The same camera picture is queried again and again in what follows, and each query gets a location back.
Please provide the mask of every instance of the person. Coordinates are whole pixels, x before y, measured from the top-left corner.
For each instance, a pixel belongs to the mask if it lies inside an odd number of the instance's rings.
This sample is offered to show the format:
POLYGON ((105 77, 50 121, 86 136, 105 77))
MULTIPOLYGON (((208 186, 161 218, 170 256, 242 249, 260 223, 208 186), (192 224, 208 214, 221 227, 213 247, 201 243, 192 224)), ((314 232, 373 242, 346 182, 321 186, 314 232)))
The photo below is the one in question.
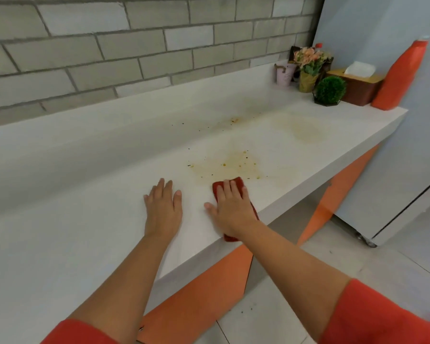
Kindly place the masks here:
MULTIPOLYGON (((328 266, 258 221, 246 187, 217 188, 207 213, 256 256, 319 344, 430 344, 430 322, 328 266)), ((164 179, 144 196, 145 233, 110 277, 43 344, 135 342, 161 259, 182 221, 182 192, 164 179)))

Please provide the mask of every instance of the forearm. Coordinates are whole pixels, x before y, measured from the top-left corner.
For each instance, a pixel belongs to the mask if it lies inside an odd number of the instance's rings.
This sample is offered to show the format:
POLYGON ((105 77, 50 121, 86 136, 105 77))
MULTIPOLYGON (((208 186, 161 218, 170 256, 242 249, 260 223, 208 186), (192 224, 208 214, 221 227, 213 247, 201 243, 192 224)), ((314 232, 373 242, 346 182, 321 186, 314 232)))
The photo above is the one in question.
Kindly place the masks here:
POLYGON ((144 237, 120 266, 69 318, 133 343, 167 242, 144 237))
POLYGON ((259 222, 241 237, 314 340, 326 328, 350 277, 259 222))

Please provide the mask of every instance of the hand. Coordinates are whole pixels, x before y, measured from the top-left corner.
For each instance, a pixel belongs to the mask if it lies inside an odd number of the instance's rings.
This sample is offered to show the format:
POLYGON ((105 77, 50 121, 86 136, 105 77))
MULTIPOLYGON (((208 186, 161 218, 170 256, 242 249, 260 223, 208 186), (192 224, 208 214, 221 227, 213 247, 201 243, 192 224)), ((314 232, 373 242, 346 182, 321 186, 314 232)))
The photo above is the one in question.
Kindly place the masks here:
POLYGON ((176 191, 172 199, 172 181, 164 186, 162 178, 143 199, 147 207, 145 237, 155 237, 169 244, 182 222, 182 192, 176 191))
POLYGON ((224 189, 218 186, 216 190, 218 208, 211 203, 205 203, 204 207, 224 234, 242 240, 243 232, 258 221, 248 197, 247 187, 242 188, 242 196, 235 181, 230 183, 224 180, 223 187, 224 189))

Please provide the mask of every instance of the orange bottle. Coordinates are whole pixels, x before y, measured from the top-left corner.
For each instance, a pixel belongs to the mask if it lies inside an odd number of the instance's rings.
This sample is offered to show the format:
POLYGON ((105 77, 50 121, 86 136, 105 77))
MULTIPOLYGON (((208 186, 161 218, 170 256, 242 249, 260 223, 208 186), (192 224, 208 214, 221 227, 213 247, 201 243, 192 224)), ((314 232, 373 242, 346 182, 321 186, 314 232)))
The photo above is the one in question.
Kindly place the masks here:
POLYGON ((371 106, 387 111, 400 105, 424 58, 428 45, 426 38, 414 41, 392 65, 371 106))

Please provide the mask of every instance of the white tissue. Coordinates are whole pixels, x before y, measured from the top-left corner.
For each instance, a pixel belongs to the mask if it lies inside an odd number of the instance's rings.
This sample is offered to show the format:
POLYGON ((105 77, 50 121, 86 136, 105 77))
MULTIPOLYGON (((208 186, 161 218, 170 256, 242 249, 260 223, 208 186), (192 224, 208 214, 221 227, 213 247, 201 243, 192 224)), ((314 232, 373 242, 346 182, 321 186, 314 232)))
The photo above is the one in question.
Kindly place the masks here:
POLYGON ((354 61, 344 73, 358 77, 371 77, 375 72, 376 67, 374 65, 354 61))

